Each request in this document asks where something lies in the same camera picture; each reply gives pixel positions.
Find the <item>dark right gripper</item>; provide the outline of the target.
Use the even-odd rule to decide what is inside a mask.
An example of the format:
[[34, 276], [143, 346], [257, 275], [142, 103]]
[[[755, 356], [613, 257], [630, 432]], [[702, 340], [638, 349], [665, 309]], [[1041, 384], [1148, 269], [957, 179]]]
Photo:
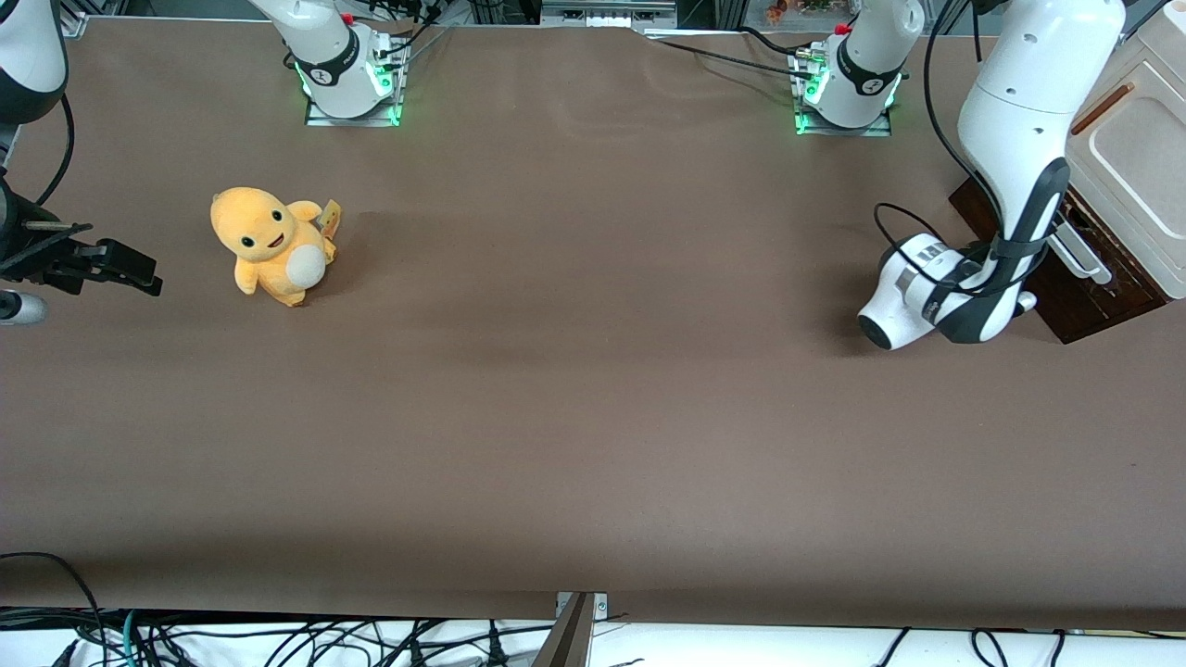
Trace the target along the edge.
[[[31, 233], [91, 231], [90, 223], [68, 223], [62, 220], [32, 220], [33, 203], [14, 193], [6, 177], [1, 177], [1, 275], [11, 279], [19, 262], [18, 256], [32, 244]], [[157, 261], [130, 246], [113, 239], [101, 239], [97, 244], [84, 244], [69, 239], [59, 244], [60, 252], [42, 271], [42, 284], [47, 284], [71, 296], [79, 296], [85, 282], [125, 284], [146, 296], [160, 296], [164, 280], [157, 277]]]

